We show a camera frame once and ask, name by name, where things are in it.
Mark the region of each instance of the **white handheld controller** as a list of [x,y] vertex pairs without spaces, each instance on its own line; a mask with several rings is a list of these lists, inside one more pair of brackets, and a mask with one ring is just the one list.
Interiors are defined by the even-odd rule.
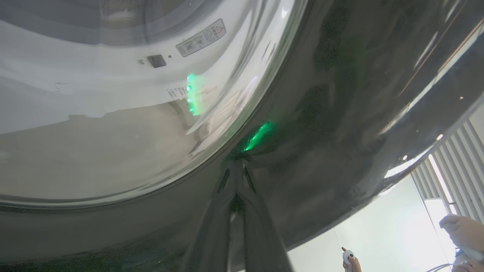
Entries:
[[349,267],[347,272],[353,272],[353,264],[349,261],[349,257],[355,257],[351,250],[343,252],[343,262],[346,263]]
[[[447,228],[450,227],[451,225],[452,225],[451,223],[446,223],[442,227],[444,227],[444,229],[447,231]],[[477,251],[473,248],[470,248],[468,246],[462,246],[462,245],[458,245],[458,244],[456,246],[458,246],[460,249],[464,250],[464,253],[469,258],[476,259],[478,261],[484,260],[484,254],[482,252],[479,252],[479,251]]]

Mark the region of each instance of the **hand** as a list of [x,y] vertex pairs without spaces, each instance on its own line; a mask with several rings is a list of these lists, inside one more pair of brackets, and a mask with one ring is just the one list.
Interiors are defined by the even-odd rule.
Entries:
[[452,272],[484,272],[484,265],[476,260],[467,260],[467,263],[455,265]]
[[[343,250],[343,252],[346,251],[346,248],[344,247],[342,247],[341,249]],[[358,261],[358,258],[349,257],[348,260],[353,264],[353,272],[362,272],[362,268],[360,266],[360,262]],[[345,269],[345,271],[347,271],[349,269],[349,266],[345,262],[343,262],[343,268]]]
[[457,246],[468,246],[484,253],[484,225],[464,216],[449,214],[440,221]]

